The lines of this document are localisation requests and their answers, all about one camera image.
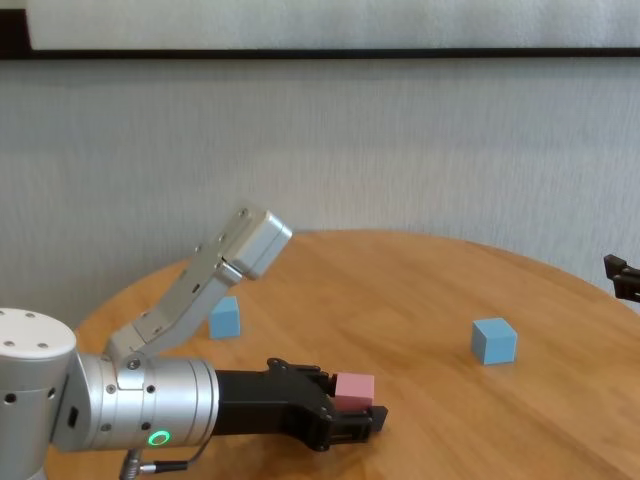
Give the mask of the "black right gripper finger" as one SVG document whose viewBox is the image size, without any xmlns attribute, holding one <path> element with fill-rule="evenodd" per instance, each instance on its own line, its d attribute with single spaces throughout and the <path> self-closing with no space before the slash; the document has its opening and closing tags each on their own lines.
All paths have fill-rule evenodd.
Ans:
<svg viewBox="0 0 640 480">
<path fill-rule="evenodd" d="M 640 272 L 615 255 L 604 257 L 606 277 L 613 283 L 615 297 L 621 300 L 638 301 L 640 294 Z"/>
</svg>

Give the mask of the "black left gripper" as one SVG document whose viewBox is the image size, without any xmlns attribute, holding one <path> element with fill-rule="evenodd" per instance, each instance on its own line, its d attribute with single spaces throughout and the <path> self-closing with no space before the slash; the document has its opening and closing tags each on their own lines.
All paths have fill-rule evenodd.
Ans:
<svg viewBox="0 0 640 480">
<path fill-rule="evenodd" d="M 366 443 L 384 427 L 388 408 L 338 412 L 334 416 L 337 375 L 318 366 L 270 358 L 264 371 L 218 370 L 216 436 L 282 434 L 310 449 Z"/>
</svg>

